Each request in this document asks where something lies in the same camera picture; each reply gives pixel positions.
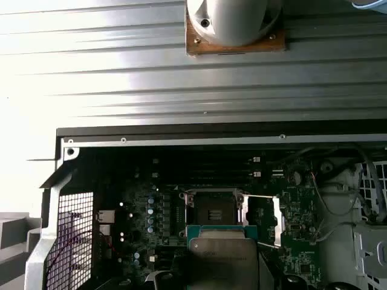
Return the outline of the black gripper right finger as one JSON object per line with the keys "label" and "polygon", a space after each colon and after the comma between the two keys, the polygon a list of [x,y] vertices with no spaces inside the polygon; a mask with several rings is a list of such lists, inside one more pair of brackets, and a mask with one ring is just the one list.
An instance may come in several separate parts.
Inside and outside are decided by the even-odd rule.
{"label": "black gripper right finger", "polygon": [[265,251],[258,254],[259,289],[279,290],[282,289],[283,272],[279,263]]}

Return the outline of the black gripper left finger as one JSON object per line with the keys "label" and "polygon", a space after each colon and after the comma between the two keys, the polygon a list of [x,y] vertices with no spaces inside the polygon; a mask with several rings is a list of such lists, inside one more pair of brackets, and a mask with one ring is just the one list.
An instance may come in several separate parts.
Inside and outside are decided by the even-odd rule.
{"label": "black gripper left finger", "polygon": [[176,254],[172,259],[172,266],[169,270],[154,271],[146,277],[144,289],[186,289],[188,261],[188,253]]}

